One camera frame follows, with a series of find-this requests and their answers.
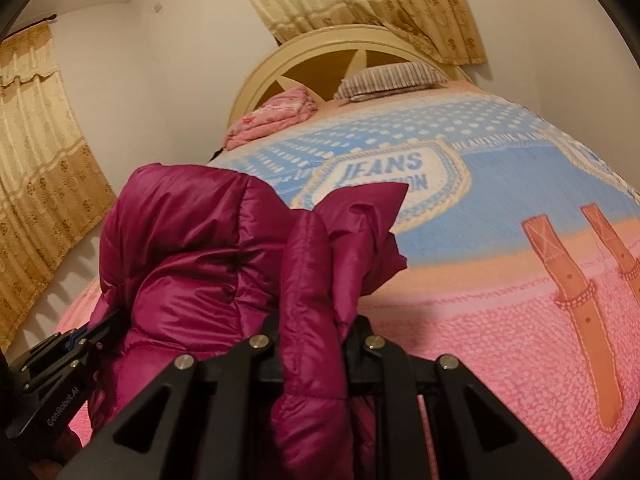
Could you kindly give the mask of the folded pink floral blanket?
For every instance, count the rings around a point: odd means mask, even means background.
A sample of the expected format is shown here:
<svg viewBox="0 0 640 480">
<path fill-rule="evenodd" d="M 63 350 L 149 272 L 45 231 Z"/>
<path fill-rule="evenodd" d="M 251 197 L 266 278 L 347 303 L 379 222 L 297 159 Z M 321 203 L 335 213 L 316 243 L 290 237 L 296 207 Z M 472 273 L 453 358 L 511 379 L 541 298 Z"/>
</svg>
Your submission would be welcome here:
<svg viewBox="0 0 640 480">
<path fill-rule="evenodd" d="M 304 87 L 280 92 L 262 106 L 237 120 L 227 131 L 224 150 L 233 151 L 250 142 L 306 122 L 318 112 L 318 104 Z"/>
</svg>

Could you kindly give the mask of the beige curtain left window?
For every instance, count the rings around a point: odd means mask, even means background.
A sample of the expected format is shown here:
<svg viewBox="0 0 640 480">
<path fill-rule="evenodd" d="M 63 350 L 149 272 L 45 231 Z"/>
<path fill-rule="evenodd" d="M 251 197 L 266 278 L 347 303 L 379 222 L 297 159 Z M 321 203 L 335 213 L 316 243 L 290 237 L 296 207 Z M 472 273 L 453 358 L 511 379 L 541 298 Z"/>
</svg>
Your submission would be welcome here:
<svg viewBox="0 0 640 480">
<path fill-rule="evenodd" d="M 1 45 L 1 347 L 115 200 L 67 99 L 46 23 Z"/>
</svg>

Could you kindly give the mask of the blue and pink bedspread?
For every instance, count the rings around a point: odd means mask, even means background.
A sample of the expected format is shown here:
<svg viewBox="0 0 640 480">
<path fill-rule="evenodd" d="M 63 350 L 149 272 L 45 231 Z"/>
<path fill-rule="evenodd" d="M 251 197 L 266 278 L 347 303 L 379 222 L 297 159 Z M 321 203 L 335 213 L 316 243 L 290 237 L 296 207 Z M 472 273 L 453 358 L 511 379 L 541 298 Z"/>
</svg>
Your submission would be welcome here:
<svg viewBox="0 0 640 480">
<path fill-rule="evenodd" d="M 415 356 L 462 359 L 573 478 L 612 454 L 639 403 L 639 196 L 584 144 L 453 82 L 329 104 L 205 167 L 293 209 L 407 185 L 407 265 L 357 314 Z"/>
</svg>

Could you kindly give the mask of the magenta quilted puffer jacket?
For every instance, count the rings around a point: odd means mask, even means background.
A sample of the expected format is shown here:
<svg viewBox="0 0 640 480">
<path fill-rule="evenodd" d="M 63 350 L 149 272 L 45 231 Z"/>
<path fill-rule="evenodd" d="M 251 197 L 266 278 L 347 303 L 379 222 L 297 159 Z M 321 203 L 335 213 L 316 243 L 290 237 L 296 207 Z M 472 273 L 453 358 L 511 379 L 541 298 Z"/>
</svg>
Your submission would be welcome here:
<svg viewBox="0 0 640 480">
<path fill-rule="evenodd" d="M 359 300 L 405 269 L 392 231 L 408 188 L 339 188 L 293 209 L 266 182 L 195 165 L 137 169 L 100 240 L 99 323 L 130 329 L 96 374 L 88 403 L 102 430 L 173 359 L 208 359 L 280 318 L 284 393 L 270 412 L 291 479 L 371 478 L 374 415 L 352 400 L 342 345 Z"/>
</svg>

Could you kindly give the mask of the striped pillow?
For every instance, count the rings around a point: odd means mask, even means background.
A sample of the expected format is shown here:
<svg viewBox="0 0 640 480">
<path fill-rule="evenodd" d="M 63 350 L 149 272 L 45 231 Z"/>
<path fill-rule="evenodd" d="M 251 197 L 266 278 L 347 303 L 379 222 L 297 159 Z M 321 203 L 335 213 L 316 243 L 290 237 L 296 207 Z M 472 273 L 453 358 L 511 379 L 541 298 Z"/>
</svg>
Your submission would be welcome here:
<svg viewBox="0 0 640 480">
<path fill-rule="evenodd" d="M 368 67 L 345 77 L 333 99 L 367 101 L 378 96 L 439 88 L 448 81 L 445 75 L 423 62 L 386 64 Z"/>
</svg>

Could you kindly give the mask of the cream wooden headboard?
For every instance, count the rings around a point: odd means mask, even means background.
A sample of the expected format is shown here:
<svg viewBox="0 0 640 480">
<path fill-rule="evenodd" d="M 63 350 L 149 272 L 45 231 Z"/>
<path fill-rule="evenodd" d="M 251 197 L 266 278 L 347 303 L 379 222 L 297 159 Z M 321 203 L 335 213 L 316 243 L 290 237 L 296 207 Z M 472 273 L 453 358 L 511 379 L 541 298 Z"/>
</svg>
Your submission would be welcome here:
<svg viewBox="0 0 640 480">
<path fill-rule="evenodd" d="M 344 78 L 370 66 L 401 62 L 423 62 L 450 80 L 470 79 L 462 68 L 435 61 L 383 27 L 333 26 L 306 32 L 264 58 L 236 95 L 228 123 L 298 86 L 322 104 L 333 98 Z"/>
</svg>

